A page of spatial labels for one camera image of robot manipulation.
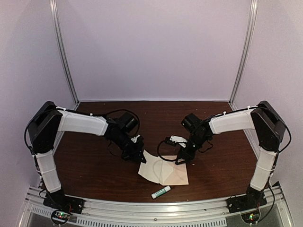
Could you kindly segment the cream letter paper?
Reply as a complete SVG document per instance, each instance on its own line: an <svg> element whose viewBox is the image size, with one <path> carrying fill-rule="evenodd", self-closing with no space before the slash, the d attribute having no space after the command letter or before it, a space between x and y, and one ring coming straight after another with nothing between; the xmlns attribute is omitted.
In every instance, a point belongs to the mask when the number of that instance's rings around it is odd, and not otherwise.
<svg viewBox="0 0 303 227"><path fill-rule="evenodd" d="M172 163L164 161L160 157L153 156L146 150L144 150L143 155L146 163L140 164L138 175L152 183L163 186L170 185L169 177L174 171Z"/></svg>

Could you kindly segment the beige envelope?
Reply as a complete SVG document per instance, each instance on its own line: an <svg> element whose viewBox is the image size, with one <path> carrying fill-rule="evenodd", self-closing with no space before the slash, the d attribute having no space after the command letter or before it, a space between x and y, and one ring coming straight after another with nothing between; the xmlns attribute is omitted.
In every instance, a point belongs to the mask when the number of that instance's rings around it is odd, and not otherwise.
<svg viewBox="0 0 303 227"><path fill-rule="evenodd" d="M163 186L189 185L186 164L176 165L161 159L159 184Z"/></svg>

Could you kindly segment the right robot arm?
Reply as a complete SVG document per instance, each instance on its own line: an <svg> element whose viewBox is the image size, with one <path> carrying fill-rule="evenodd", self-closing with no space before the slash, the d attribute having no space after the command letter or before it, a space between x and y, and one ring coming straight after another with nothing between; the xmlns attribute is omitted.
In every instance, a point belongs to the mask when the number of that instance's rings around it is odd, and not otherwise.
<svg viewBox="0 0 303 227"><path fill-rule="evenodd" d="M254 130L258 138L259 157L254 175L243 197L243 205L252 209L261 201L261 193L273 174L278 154L282 151L280 144L287 127L278 113L267 101L229 113L212 115L204 120L193 113L181 122L190 133L174 161L180 165L195 158L196 152L203 144L216 134L230 131Z"/></svg>

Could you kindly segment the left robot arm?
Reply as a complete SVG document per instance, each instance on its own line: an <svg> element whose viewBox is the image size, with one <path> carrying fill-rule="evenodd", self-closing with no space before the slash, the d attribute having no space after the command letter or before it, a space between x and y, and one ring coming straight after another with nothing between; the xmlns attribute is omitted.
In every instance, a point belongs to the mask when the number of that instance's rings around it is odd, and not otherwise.
<svg viewBox="0 0 303 227"><path fill-rule="evenodd" d="M57 106L52 101L45 102L27 123L24 130L24 143L35 160L38 174L41 176L49 201L58 210L68 206L68 199L63 196L62 185L56 170L54 153L59 137L66 132L91 134L104 137L116 144L121 150L121 158L138 163L146 163L143 137L133 129L141 126L139 117L132 111L121 109L120 117L110 115L118 113L84 113Z"/></svg>

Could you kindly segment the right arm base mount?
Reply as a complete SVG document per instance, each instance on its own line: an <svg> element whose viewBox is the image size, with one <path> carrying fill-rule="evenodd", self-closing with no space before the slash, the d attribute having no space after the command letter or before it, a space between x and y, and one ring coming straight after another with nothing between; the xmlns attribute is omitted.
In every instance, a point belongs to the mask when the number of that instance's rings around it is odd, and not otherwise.
<svg viewBox="0 0 303 227"><path fill-rule="evenodd" d="M236 213L266 205L267 200L263 191L248 187L245 195L231 196L226 203L229 213Z"/></svg>

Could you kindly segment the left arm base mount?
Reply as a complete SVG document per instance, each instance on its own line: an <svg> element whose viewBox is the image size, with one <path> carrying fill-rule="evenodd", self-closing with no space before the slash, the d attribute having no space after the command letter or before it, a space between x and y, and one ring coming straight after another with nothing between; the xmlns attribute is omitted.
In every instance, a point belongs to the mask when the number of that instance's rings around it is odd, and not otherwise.
<svg viewBox="0 0 303 227"><path fill-rule="evenodd" d="M84 200L76 197L66 196L63 189L50 193L46 190L43 204L57 210L68 213L81 214Z"/></svg>

